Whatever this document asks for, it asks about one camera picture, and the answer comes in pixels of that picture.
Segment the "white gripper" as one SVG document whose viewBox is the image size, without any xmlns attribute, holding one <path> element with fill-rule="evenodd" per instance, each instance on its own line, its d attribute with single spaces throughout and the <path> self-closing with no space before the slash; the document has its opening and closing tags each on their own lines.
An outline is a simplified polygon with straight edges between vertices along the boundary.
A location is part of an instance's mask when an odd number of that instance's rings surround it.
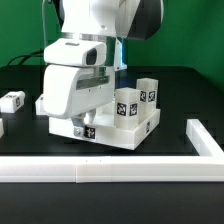
<svg viewBox="0 0 224 224">
<path fill-rule="evenodd" d="M 95 108 L 110 103 L 114 97 L 114 89 L 113 67 L 80 68 L 49 65 L 44 73 L 44 110 L 50 117 L 73 117 L 74 135 L 82 137 L 84 121 L 86 124 L 93 123 L 96 116 Z M 87 112 L 85 119 L 81 114 L 84 112 Z"/>
</svg>

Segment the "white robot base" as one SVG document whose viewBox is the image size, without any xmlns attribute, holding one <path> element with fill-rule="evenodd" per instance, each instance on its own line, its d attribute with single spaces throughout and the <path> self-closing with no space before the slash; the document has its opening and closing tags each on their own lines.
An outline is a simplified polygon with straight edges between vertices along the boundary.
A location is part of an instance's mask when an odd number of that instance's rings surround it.
<svg viewBox="0 0 224 224">
<path fill-rule="evenodd" d="M 123 45 L 119 39 L 115 42 L 114 69 L 116 71 L 125 70 L 127 65 L 123 62 Z"/>
</svg>

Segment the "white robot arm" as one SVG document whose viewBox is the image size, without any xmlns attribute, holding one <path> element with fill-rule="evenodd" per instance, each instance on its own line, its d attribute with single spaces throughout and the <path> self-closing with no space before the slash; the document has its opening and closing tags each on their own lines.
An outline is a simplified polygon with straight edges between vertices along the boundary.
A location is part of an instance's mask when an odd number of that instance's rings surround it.
<svg viewBox="0 0 224 224">
<path fill-rule="evenodd" d="M 118 37 L 146 40 L 160 28 L 163 0 L 59 0 L 63 36 L 44 49 L 44 109 L 87 133 L 84 119 L 112 101 Z"/>
</svg>

